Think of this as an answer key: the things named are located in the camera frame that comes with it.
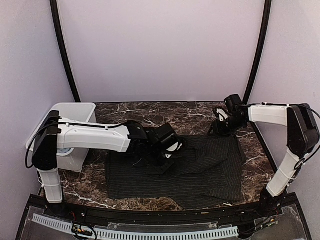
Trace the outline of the black pinstriped shirt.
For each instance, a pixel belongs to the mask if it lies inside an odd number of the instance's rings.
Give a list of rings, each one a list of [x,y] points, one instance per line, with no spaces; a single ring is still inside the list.
[[[112,199],[173,199],[183,209],[240,202],[245,155],[236,136],[184,135],[186,145],[163,174],[123,153],[105,161],[107,194]]]

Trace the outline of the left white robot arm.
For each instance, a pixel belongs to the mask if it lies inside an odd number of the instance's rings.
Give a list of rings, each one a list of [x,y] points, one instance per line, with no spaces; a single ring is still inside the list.
[[[173,162],[171,156],[182,143],[168,123],[158,128],[145,128],[128,120],[120,124],[100,124],[71,120],[50,111],[27,143],[26,168],[36,168],[51,210],[67,218],[70,206],[64,202],[58,170],[59,149],[98,149],[125,153],[151,164],[163,174]]]

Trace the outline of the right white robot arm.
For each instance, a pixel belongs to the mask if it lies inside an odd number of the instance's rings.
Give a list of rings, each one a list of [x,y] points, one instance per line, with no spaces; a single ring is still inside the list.
[[[297,179],[303,165],[320,149],[318,113],[306,104],[228,104],[228,112],[215,109],[217,119],[211,123],[209,135],[230,136],[248,123],[265,123],[287,128],[286,153],[271,181],[261,191],[255,213],[272,215],[284,199],[284,192]]]

